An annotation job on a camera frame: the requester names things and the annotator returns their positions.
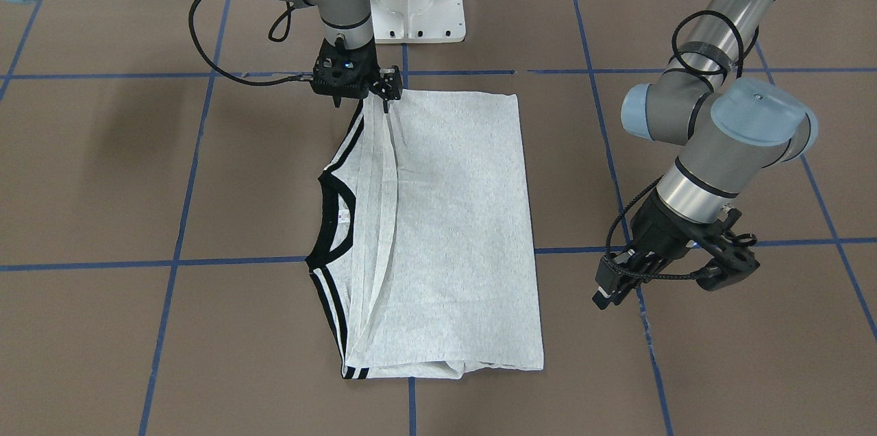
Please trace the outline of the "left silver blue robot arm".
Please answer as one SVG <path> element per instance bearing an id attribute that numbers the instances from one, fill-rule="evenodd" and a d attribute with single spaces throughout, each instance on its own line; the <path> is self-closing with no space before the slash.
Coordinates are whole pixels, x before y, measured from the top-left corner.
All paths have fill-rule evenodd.
<path id="1" fill-rule="evenodd" d="M 684 39 L 671 37 L 671 58 L 660 79 L 624 97 L 627 133 L 682 148 L 664 176 L 633 204 L 632 241 L 606 248 L 596 271 L 593 302 L 618 305 L 636 287 L 666 280 L 665 269 L 697 245 L 710 254 L 703 267 L 674 280 L 706 291 L 741 282 L 758 269 L 757 239 L 733 232 L 741 217 L 733 202 L 759 170 L 801 157 L 815 143 L 813 111 L 778 87 L 743 79 L 743 62 L 759 23 L 777 0 L 712 0 L 689 15 Z"/>

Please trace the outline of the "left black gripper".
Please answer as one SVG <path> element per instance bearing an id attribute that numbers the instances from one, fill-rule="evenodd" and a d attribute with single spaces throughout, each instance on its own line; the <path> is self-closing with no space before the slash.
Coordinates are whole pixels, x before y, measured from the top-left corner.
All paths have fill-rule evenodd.
<path id="1" fill-rule="evenodd" d="M 652 271 L 662 271 L 689 253 L 695 221 L 668 207 L 656 189 L 649 192 L 632 220 L 630 258 L 605 254 L 600 258 L 592 301 L 599 310 L 620 305 L 634 289 L 648 283 Z"/>

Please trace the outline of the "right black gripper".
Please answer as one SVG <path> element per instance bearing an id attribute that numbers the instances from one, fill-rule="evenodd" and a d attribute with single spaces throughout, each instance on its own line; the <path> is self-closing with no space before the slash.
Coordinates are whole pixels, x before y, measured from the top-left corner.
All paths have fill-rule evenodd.
<path id="1" fill-rule="evenodd" d="M 400 101 L 403 95 L 403 74 L 397 65 L 381 68 L 377 59 L 375 39 L 365 45 L 350 49 L 349 62 L 354 79 L 360 82 L 360 98 L 366 99 L 370 93 L 382 99 L 382 110 L 388 113 L 392 101 Z"/>

